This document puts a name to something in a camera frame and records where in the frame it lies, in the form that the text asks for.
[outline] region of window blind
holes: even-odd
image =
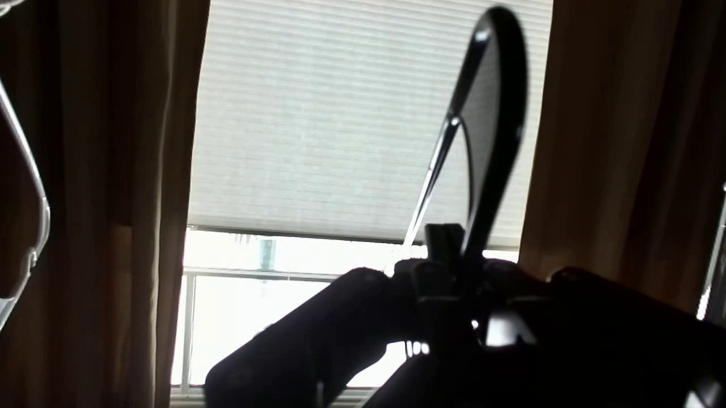
[[[552,0],[517,12],[528,46],[523,147],[489,247],[517,247]],[[489,0],[213,0],[189,225],[403,241],[469,31]],[[458,137],[426,223],[467,215]]]

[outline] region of brown curtain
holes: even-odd
[[[0,406],[167,403],[203,24],[206,0],[25,0],[0,19],[0,80],[54,210],[0,333]]]
[[[726,139],[722,0],[555,0],[521,262],[695,308]]]

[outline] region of roller shade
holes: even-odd
[[[403,241],[469,31],[485,0],[213,0],[198,95],[189,225]],[[489,247],[517,247],[540,116],[548,0],[517,12],[528,128]],[[467,214],[462,139],[428,223]]]

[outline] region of curtain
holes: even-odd
[[[717,0],[555,0],[531,275],[586,267],[696,307],[726,182],[724,16]]]
[[[54,215],[0,333],[2,406],[167,403],[203,24],[206,0],[26,0],[0,19],[0,77]]]

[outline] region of window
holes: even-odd
[[[198,95],[193,185],[172,386],[368,265],[402,249],[467,36],[492,0],[213,0]],[[505,0],[528,46],[528,113],[487,256],[517,256],[540,121],[552,0]],[[426,223],[462,223],[453,146]],[[384,361],[352,388],[376,388]]]

